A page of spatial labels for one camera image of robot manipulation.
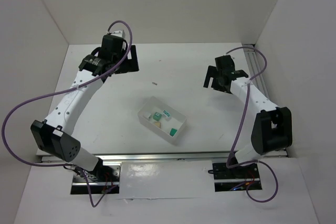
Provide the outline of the white plastic bin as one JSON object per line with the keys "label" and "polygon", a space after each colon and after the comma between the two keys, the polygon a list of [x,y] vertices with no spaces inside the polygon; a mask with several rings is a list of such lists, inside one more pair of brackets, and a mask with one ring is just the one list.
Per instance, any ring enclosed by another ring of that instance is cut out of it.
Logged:
{"label": "white plastic bin", "polygon": [[[167,121],[162,116],[159,121],[155,121],[153,119],[153,114],[155,112],[162,114],[163,110],[166,110],[170,113],[171,119]],[[151,118],[149,120],[143,117],[145,112],[151,113]],[[150,97],[143,107],[138,111],[138,119],[143,126],[171,144],[175,144],[177,142],[177,139],[183,132],[187,122],[187,117],[184,114],[180,113],[178,110],[172,108],[154,96]],[[155,126],[154,122],[160,122],[161,127],[158,128]],[[170,136],[171,128],[177,129],[177,133],[173,137]]]}

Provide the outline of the white lettered wood block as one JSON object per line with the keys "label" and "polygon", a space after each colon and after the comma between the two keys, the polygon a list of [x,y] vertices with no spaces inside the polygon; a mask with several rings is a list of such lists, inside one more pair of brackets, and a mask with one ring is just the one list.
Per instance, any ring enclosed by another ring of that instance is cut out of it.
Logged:
{"label": "white lettered wood block", "polygon": [[168,111],[166,111],[166,110],[163,110],[163,111],[162,111],[162,116],[163,116],[167,121],[171,119],[171,115],[170,115],[170,113],[169,113]]}

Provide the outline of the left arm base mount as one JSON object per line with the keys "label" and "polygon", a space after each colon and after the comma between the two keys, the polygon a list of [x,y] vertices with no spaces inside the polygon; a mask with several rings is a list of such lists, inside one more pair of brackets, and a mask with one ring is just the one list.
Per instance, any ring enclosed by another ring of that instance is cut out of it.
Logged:
{"label": "left arm base mount", "polygon": [[[84,173],[87,176],[91,193],[93,195],[102,194],[107,189],[111,189],[108,194],[119,194],[120,191],[120,172],[121,172],[121,164],[112,163],[109,165],[113,170],[113,175],[111,178],[107,178],[106,176],[101,178],[95,178],[93,175],[90,175],[86,171]],[[74,171],[72,184],[71,184],[71,195],[87,195],[88,188],[87,183],[81,173],[77,170]]]}

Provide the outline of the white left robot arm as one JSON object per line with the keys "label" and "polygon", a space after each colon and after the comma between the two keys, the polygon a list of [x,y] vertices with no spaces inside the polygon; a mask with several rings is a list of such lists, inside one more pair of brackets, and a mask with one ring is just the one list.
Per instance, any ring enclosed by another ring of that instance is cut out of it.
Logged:
{"label": "white left robot arm", "polygon": [[86,151],[72,133],[92,96],[111,76],[108,70],[112,68],[115,68],[116,74],[139,69],[136,48],[127,44],[122,30],[103,36],[101,46],[83,58],[71,91],[42,122],[35,120],[30,127],[40,150],[79,166],[94,176],[111,174],[112,171],[103,165],[102,159]]}

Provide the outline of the aluminium side rail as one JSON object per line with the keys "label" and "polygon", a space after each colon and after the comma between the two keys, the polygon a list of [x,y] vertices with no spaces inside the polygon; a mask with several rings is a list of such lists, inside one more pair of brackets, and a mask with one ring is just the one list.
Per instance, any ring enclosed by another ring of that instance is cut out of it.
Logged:
{"label": "aluminium side rail", "polygon": [[[247,46],[247,47],[251,47],[252,49],[243,49],[245,57],[246,57],[246,61],[247,61],[247,65],[248,65],[248,69],[250,72],[250,76],[254,76],[257,73],[259,73],[264,65],[264,59],[263,57],[254,51],[254,46],[253,45],[245,45],[243,44],[243,46]],[[264,81],[264,77],[262,74],[260,74],[259,76],[257,76],[254,80],[253,80],[253,84],[267,97],[269,98],[269,94],[268,94],[268,90],[266,87],[266,83]]]}

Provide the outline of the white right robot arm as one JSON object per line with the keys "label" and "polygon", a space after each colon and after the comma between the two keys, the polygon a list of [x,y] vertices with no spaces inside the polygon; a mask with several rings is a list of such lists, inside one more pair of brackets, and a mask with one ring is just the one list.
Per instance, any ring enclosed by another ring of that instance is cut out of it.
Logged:
{"label": "white right robot arm", "polygon": [[[287,107],[279,107],[271,102],[243,70],[236,70],[230,55],[215,58],[215,66],[209,66],[204,87],[229,93],[244,103],[243,116],[238,126],[232,149],[227,160],[227,168],[246,166],[260,160],[266,154],[282,150],[292,145],[292,116]],[[250,142],[234,151],[247,113],[255,119]]]}

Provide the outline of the dark green wood block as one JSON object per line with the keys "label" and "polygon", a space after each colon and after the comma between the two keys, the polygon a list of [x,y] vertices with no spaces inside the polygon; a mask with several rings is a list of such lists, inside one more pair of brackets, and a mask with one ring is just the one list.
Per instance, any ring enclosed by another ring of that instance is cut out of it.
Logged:
{"label": "dark green wood block", "polygon": [[177,129],[171,128],[170,136],[173,137],[177,133]]}

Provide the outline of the aluminium front rail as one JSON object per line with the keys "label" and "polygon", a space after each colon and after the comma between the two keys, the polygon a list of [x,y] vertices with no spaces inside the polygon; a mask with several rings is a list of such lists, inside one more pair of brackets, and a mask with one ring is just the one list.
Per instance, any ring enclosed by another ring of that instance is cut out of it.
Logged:
{"label": "aluminium front rail", "polygon": [[[226,159],[229,152],[189,152],[189,153],[158,153],[158,154],[110,154],[98,155],[104,161],[165,161],[187,159]],[[275,151],[264,157],[288,157],[287,151]],[[41,156],[43,163],[61,162],[53,156]]]}

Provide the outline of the light green wood block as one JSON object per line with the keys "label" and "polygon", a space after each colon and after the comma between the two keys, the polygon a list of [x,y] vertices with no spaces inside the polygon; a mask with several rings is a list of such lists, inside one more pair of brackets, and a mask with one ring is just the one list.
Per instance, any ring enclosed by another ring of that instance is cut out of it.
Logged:
{"label": "light green wood block", "polygon": [[162,117],[162,114],[159,113],[159,112],[155,112],[155,113],[153,114],[153,119],[154,119],[155,121],[159,121],[159,120],[161,119],[161,117]]}

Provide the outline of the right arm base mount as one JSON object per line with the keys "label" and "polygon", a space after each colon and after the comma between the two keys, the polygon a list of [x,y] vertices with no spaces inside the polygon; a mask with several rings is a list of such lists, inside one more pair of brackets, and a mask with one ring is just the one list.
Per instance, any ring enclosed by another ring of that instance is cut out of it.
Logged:
{"label": "right arm base mount", "polygon": [[216,192],[261,190],[262,185],[256,164],[228,169],[226,163],[213,163],[208,173],[213,176]]}

